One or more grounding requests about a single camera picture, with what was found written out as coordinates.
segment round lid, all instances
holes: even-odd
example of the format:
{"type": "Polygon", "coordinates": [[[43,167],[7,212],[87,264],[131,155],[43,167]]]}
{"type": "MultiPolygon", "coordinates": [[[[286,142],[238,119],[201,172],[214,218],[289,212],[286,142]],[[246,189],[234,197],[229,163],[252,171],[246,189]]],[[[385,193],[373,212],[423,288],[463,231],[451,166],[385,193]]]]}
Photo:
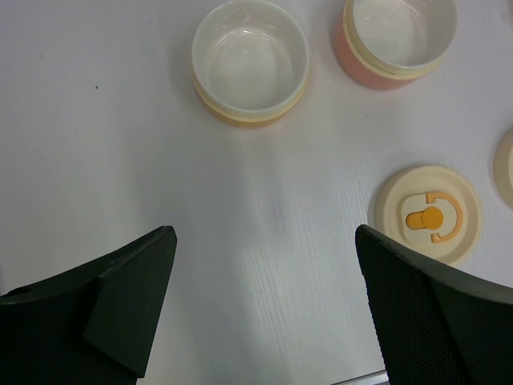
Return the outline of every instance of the round lid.
{"type": "Polygon", "coordinates": [[[494,181],[500,196],[513,209],[513,131],[504,136],[495,152],[494,181]]]}
{"type": "Polygon", "coordinates": [[[404,246],[446,264],[474,248],[482,213],[472,186],[443,167],[409,168],[379,192],[374,207],[376,230],[404,246]]]}

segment orange handle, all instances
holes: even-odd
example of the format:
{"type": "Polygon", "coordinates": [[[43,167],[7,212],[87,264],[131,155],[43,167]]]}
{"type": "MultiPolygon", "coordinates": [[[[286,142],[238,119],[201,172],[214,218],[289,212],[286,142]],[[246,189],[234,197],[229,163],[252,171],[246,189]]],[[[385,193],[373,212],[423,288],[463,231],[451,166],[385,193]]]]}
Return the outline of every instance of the orange handle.
{"type": "Polygon", "coordinates": [[[454,225],[453,230],[448,233],[445,237],[440,237],[439,233],[431,234],[431,242],[433,243],[442,243],[450,241],[452,238],[458,235],[459,230],[461,230],[463,226],[463,210],[459,205],[458,201],[455,200],[451,195],[446,194],[444,192],[429,192],[426,194],[426,203],[432,204],[437,199],[443,199],[451,203],[456,210],[456,225],[454,225]]]}

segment white wood grain surface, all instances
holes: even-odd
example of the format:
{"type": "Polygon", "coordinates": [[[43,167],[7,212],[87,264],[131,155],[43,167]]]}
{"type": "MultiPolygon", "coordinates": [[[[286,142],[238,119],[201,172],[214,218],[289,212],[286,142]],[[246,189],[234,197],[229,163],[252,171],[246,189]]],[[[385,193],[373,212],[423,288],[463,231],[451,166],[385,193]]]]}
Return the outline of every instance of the white wood grain surface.
{"type": "Polygon", "coordinates": [[[305,97],[230,128],[189,79],[220,0],[0,5],[2,288],[176,227],[175,267],[141,384],[329,384],[383,368],[353,232],[394,172],[440,164],[484,207],[461,269],[513,286],[513,211],[491,177],[513,127],[513,4],[459,2],[443,65],[398,91],[359,86],[330,29],[343,1],[280,0],[309,37],[305,97]]]}

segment food container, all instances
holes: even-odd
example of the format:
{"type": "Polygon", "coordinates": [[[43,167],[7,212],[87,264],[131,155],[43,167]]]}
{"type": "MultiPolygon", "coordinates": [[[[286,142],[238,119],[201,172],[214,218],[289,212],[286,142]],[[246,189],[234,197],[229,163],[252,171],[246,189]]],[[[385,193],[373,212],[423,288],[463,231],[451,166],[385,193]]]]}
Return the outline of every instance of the food container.
{"type": "Polygon", "coordinates": [[[454,40],[454,0],[347,0],[334,46],[345,70],[378,90],[434,70],[454,40]]]}
{"type": "Polygon", "coordinates": [[[277,120],[309,80],[309,49],[293,17],[269,2],[227,2],[192,41],[192,81],[205,106],[240,126],[277,120]]]}
{"type": "Polygon", "coordinates": [[[494,181],[499,195],[513,209],[513,130],[504,136],[495,152],[494,181]]]}

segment round container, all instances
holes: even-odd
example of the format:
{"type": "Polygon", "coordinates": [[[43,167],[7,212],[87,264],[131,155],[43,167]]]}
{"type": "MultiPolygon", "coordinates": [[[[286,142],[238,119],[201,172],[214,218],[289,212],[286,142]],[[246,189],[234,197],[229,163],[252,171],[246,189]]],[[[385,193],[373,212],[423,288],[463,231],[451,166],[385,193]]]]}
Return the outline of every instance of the round container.
{"type": "Polygon", "coordinates": [[[347,0],[335,51],[358,82],[391,90],[441,63],[457,19],[455,0],[347,0]]]}
{"type": "Polygon", "coordinates": [[[303,95],[309,80],[305,34],[269,2],[227,2],[192,41],[192,81],[204,104],[241,126],[268,124],[303,95]]]}
{"type": "Polygon", "coordinates": [[[513,209],[513,131],[504,136],[495,152],[494,181],[499,195],[513,209]]]}

